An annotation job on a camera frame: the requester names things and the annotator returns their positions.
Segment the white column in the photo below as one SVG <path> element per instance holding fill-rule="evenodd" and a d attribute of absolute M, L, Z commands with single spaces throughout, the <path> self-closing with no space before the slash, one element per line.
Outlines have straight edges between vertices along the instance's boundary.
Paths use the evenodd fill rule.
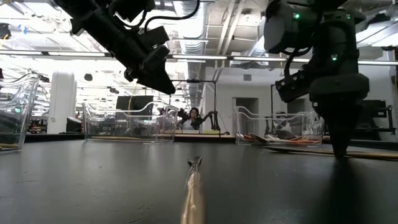
<path fill-rule="evenodd" d="M 66 70 L 53 72 L 47 134 L 59 134 L 67 130 L 67 117 L 75 117 L 76 88 L 73 72 Z"/>

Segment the clear plastic bin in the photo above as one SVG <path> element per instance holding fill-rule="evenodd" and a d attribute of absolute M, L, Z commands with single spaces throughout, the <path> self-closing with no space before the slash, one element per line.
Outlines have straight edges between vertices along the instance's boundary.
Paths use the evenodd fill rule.
<path fill-rule="evenodd" d="M 314 111 L 298 114 L 254 114 L 247 108 L 233 108 L 236 144 L 288 144 L 319 146 L 325 122 Z"/>
<path fill-rule="evenodd" d="M 0 152 L 22 149 L 39 81 L 38 75 L 0 80 Z"/>
<path fill-rule="evenodd" d="M 178 108 L 152 102 L 138 111 L 102 110 L 83 104 L 86 140 L 173 142 Z"/>

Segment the black table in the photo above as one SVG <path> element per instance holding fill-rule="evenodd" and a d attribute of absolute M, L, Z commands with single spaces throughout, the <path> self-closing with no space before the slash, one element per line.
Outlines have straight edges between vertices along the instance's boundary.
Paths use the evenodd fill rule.
<path fill-rule="evenodd" d="M 233 144 L 28 143 L 0 153 L 0 223 L 178 224 L 201 155 L 208 223 L 397 223 L 398 162 Z"/>

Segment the woman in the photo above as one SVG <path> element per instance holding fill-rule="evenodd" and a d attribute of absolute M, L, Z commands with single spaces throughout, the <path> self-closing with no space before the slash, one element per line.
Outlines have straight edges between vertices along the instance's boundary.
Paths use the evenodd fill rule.
<path fill-rule="evenodd" d="M 198 118 L 198 115 L 199 115 L 198 108 L 192 108 L 191 111 L 189 112 L 190 119 L 186 120 L 182 124 L 182 129 L 183 130 L 195 130 L 195 128 L 192 126 L 192 123 L 195 122 L 195 120 Z"/>

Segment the desk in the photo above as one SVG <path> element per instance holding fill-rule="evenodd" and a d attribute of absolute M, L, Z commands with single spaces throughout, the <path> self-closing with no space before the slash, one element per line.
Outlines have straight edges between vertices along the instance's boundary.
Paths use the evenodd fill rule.
<path fill-rule="evenodd" d="M 0 153 L 0 223 L 179 224 L 187 159 L 197 155 L 207 224 L 398 220 L 398 162 L 337 163 L 233 144 L 63 141 Z"/>

